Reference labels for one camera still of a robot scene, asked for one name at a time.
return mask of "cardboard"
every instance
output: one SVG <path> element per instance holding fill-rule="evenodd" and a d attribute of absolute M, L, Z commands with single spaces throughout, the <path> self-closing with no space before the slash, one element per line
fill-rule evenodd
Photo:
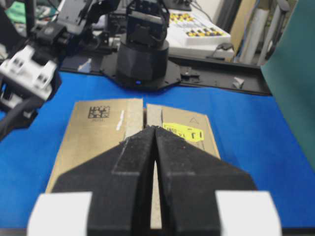
<path fill-rule="evenodd" d="M 147 125 L 155 125 L 163 127 L 163 124 L 171 123 L 179 126 L 188 126 L 193 129 L 203 131 L 203 140 L 199 142 L 188 143 L 206 151 L 207 153 L 220 159 L 220 154 L 217 148 L 217 144 L 210 126 L 209 119 L 206 115 L 188 112 L 171 107 L 165 107 L 160 105 L 147 104 L 146 110 Z M 158 188 L 158 170 L 157 164 L 154 166 L 153 176 L 153 194 L 152 194 L 152 206 L 151 206 L 151 229 L 161 229 L 161 210 L 159 200 L 159 188 Z"/>
<path fill-rule="evenodd" d="M 51 192 L 61 174 L 115 147 L 142 129 L 142 99 L 77 102 L 46 192 Z"/>
<path fill-rule="evenodd" d="M 195 147 L 217 157 L 220 159 L 220 154 L 217 148 L 217 144 L 210 126 L 209 119 L 206 115 L 189 112 L 171 107 L 159 106 L 159 105 L 147 105 L 147 124 L 156 125 L 165 128 L 163 124 L 177 124 L 179 126 L 188 126 L 192 129 L 202 130 L 204 137 L 203 140 L 198 142 L 192 142 L 191 139 L 186 141 Z"/>

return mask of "cable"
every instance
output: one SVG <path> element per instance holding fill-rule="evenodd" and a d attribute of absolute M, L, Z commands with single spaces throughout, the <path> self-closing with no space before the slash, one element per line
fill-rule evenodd
<path fill-rule="evenodd" d="M 205 15 L 208 17 L 208 19 L 209 19 L 209 21 L 210 21 L 211 23 L 213 22 L 212 19 L 211 19 L 211 17 L 208 15 L 208 13 L 205 12 L 205 11 L 201 8 L 201 6 L 200 6 L 199 3 L 197 2 L 197 0 L 194 0 L 194 1 L 191 3 L 191 5 L 192 5 L 194 8 L 196 8 L 197 10 L 201 11 L 203 14 L 205 14 Z"/>
<path fill-rule="evenodd" d="M 50 0 L 47 1 L 57 12 L 59 12 L 58 8 Z"/>

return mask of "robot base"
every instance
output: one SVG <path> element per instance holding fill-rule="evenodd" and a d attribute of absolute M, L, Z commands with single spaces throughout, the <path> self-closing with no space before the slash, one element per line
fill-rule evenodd
<path fill-rule="evenodd" d="M 122 87 L 136 90 L 155 91 L 179 84 L 181 82 L 180 67 L 171 61 L 167 62 L 165 76 L 151 81 L 143 81 L 139 79 L 133 79 L 122 74 L 117 74 L 117 57 L 117 53 L 105 56 L 101 65 L 101 71 L 104 75 Z"/>

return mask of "yellow sticker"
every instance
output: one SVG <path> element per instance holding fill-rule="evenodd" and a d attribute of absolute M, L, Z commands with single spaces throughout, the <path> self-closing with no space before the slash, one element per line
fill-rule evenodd
<path fill-rule="evenodd" d="M 205 139 L 203 130 L 201 129 L 196 129 L 176 123 L 163 123 L 163 128 L 181 138 L 184 138 L 186 141 L 199 142 Z"/>

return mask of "blue mat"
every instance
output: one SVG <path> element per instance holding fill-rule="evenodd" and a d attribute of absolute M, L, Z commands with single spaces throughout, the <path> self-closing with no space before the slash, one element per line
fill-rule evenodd
<path fill-rule="evenodd" d="M 142 93 L 97 76 L 62 73 L 55 99 L 28 130 L 0 143 L 0 228 L 24 228 L 47 185 L 75 101 L 144 98 L 207 114 L 223 160 L 249 172 L 269 190 L 283 227 L 315 227 L 315 173 L 272 97 L 216 88 L 176 87 Z"/>

